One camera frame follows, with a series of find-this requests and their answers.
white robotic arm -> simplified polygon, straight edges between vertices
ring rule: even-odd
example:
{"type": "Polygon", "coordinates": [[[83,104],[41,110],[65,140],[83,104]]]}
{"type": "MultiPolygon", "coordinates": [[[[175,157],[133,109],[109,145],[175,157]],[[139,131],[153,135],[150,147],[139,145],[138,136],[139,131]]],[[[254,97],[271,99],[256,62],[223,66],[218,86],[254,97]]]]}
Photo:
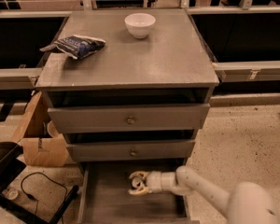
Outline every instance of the white robotic arm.
{"type": "Polygon", "coordinates": [[[196,190],[227,219],[228,224],[280,224],[270,194],[254,183],[240,183],[228,193],[187,166],[169,173],[139,171],[132,173],[130,179],[132,195],[170,191],[185,196],[196,190]]]}

concrete floor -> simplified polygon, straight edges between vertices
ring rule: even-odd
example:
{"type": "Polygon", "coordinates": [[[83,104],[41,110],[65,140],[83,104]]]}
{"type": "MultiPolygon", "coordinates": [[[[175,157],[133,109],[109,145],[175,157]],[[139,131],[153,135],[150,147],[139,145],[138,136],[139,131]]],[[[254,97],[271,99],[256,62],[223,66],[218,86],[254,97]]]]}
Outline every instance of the concrete floor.
{"type": "MultiPolygon", "coordinates": [[[[211,105],[188,165],[228,191],[241,181],[260,184],[272,194],[280,213],[279,94],[214,97],[211,105]]],[[[0,123],[0,141],[8,140],[21,118],[21,108],[15,110],[0,123]]],[[[42,172],[68,188],[75,184],[82,186],[82,175],[76,165],[62,168],[28,166],[12,186],[19,191],[16,202],[31,212],[35,211],[35,203],[22,193],[20,182],[32,172],[42,172]]],[[[26,179],[24,187],[39,199],[37,214],[49,220],[63,198],[63,190],[37,175],[26,179]]],[[[79,198],[67,209],[64,223],[77,223],[79,198]]],[[[226,223],[195,192],[189,196],[189,213],[193,220],[200,220],[202,224],[226,223]]],[[[0,224],[10,223],[21,222],[0,208],[0,224]]]]}

black cable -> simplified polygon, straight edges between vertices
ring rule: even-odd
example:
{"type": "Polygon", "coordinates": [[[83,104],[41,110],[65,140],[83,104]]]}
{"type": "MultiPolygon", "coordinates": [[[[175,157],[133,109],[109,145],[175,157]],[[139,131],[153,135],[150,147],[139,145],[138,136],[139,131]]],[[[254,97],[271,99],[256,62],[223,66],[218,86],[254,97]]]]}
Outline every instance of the black cable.
{"type": "Polygon", "coordinates": [[[66,188],[65,185],[62,185],[61,183],[58,183],[58,182],[56,182],[56,181],[50,179],[47,175],[45,175],[45,174],[43,174],[43,173],[40,173],[40,172],[31,173],[31,174],[27,175],[27,176],[21,181],[21,190],[22,190],[22,192],[23,192],[30,200],[32,200],[32,201],[37,201],[37,203],[36,203],[36,209],[35,209],[35,216],[36,216],[36,212],[37,212],[39,200],[36,199],[32,194],[27,193],[27,192],[24,190],[23,186],[22,186],[24,180],[26,180],[29,176],[32,176],[32,175],[42,175],[42,176],[44,176],[47,180],[51,181],[52,183],[54,183],[54,184],[56,184],[56,185],[58,185],[58,186],[64,188],[64,189],[65,189],[65,194],[64,194],[63,202],[65,201],[66,196],[67,196],[67,192],[68,192],[68,190],[67,190],[67,188],[66,188]]]}

dresser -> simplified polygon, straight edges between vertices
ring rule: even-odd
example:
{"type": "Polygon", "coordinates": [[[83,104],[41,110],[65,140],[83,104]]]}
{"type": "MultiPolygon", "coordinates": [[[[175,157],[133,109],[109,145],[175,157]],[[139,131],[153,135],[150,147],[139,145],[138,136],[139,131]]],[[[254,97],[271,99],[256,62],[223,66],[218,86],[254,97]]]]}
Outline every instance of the dresser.
{"type": "Polygon", "coordinates": [[[105,47],[77,61],[51,54],[36,83],[72,159],[86,167],[80,223],[186,216],[171,194],[129,196],[128,174],[174,170],[190,156],[218,80],[183,9],[146,9],[156,25],[145,39],[125,28],[135,12],[144,10],[73,12],[60,38],[99,37],[105,47]]]}

drawer knob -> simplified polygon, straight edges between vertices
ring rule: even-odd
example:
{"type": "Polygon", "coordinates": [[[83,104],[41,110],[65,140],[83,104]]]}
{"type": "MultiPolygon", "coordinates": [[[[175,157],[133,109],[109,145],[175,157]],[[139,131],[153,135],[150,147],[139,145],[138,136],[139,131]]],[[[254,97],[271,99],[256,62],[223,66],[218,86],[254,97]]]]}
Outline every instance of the drawer knob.
{"type": "Polygon", "coordinates": [[[126,120],[128,124],[135,124],[135,119],[132,116],[129,116],[126,120]]]}
{"type": "Polygon", "coordinates": [[[136,151],[136,150],[134,150],[134,149],[132,149],[131,151],[130,151],[130,155],[132,156],[132,157],[136,157],[137,155],[138,155],[138,151],[136,151]]]}

